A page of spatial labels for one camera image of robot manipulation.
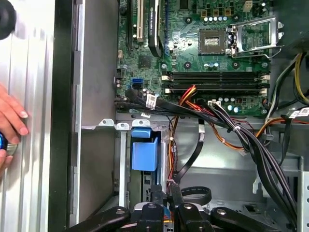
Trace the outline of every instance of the hand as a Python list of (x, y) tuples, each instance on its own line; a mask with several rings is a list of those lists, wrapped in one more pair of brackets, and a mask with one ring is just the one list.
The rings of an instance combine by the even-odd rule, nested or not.
[(3, 175), (5, 169), (11, 164), (13, 156), (6, 156), (5, 150), (0, 150), (0, 177)]
[(0, 85), (0, 131), (10, 143), (19, 143), (17, 133), (28, 134), (28, 129), (21, 120), (21, 118), (27, 117), (28, 114), (21, 104), (14, 97), (8, 95), (6, 88)]

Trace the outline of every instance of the motherboard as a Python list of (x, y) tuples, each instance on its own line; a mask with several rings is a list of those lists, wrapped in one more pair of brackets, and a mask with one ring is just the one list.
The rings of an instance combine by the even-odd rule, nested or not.
[(271, 4), (120, 0), (117, 97), (134, 89), (176, 103), (195, 85), (193, 102), (219, 102), (234, 116), (265, 116)]

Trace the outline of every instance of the green circuit board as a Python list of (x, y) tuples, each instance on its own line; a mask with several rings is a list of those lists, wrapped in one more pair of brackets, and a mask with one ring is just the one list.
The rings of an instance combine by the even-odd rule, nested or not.
[[(127, 7), (128, 0), (120, 0), (120, 8)], [(132, 79), (143, 80), (143, 89), (157, 96), (177, 102), (179, 96), (166, 94), (162, 88), (162, 72), (262, 72), (269, 73), (270, 63), (265, 57), (234, 59), (225, 54), (201, 56), (199, 51), (200, 31), (218, 31), (219, 33), (235, 23), (249, 21), (269, 15), (269, 1), (256, 0), (265, 3), (263, 14), (256, 15), (254, 8), (244, 12), (244, 0), (188, 0), (185, 6), (182, 0), (162, 0), (160, 15), (160, 32), (164, 35), (162, 44), (164, 55), (155, 58), (148, 47), (148, 13), (149, 0), (144, 0), (144, 38), (143, 42), (132, 39), (131, 48), (127, 45), (128, 20), (127, 15), (119, 14), (118, 32), (118, 62), (121, 78), (117, 88), (117, 96), (123, 98), (125, 91), (132, 88)], [(137, 24), (137, 0), (132, 0), (132, 26)], [(242, 34), (244, 50), (269, 43), (268, 23), (257, 26), (244, 27)], [(265, 110), (263, 95), (239, 95), (236, 97), (227, 93), (201, 93), (198, 99), (205, 101), (213, 99), (228, 99), (222, 101), (222, 107), (230, 115), (263, 117)]]

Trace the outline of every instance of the blue sata port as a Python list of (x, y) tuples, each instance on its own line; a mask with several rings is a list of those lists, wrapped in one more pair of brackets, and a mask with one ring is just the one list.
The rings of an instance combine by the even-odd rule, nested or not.
[(143, 79), (141, 78), (133, 78), (132, 84), (143, 84)]
[(141, 78), (133, 78), (132, 79), (132, 88), (133, 89), (141, 89), (143, 84), (143, 79)]

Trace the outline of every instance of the ribbed metal panel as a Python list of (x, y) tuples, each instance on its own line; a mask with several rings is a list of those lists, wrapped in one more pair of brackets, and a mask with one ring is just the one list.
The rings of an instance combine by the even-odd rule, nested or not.
[(24, 105), (30, 133), (0, 181), (0, 232), (45, 232), (55, 1), (11, 3), (17, 10), (17, 31), (0, 41), (0, 83)]

